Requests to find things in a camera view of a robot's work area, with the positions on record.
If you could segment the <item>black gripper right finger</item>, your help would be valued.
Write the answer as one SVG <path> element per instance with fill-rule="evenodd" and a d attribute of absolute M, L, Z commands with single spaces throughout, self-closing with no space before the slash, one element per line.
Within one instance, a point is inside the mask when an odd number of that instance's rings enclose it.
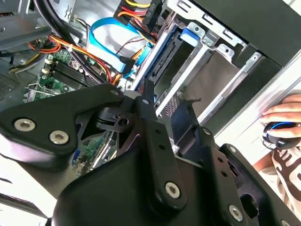
<path fill-rule="evenodd" d="M 230 144 L 217 146 L 212 133 L 199 125 L 192 101 L 183 100 L 171 116 L 177 155 L 203 167 L 204 204 L 217 226 L 299 226 L 243 155 Z"/>

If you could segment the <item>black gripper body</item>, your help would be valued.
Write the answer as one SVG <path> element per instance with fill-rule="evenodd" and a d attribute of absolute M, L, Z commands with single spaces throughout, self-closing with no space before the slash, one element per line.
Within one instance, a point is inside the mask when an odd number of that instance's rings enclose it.
<path fill-rule="evenodd" d="M 185 208 L 159 214 L 149 204 L 142 154 L 133 151 L 70 183 L 60 194 L 54 226 L 230 226 L 228 209 L 219 211 L 203 167 L 177 158 Z"/>

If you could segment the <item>person's bare hand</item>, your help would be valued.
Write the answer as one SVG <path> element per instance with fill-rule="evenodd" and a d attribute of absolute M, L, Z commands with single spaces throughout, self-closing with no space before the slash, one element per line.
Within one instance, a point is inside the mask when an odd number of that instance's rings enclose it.
<path fill-rule="evenodd" d="M 283 99 L 282 103 L 264 111 L 261 122 L 293 122 L 301 123 L 301 95 L 291 95 Z M 301 127 L 285 129 L 270 129 L 268 134 L 274 137 L 295 138 L 301 137 Z"/>

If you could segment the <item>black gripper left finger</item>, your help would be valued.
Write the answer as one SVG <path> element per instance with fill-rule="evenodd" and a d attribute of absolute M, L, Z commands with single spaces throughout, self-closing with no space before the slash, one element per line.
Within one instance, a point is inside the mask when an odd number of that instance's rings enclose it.
<path fill-rule="evenodd" d="M 0 135 L 7 143 L 0 153 L 41 170 L 60 171 L 81 142 L 104 131 L 117 134 L 115 159 L 133 151 L 142 154 L 147 198 L 155 212 L 177 213 L 185 207 L 177 161 L 156 117 L 150 80 L 134 99 L 103 83 L 9 108 L 0 114 Z"/>

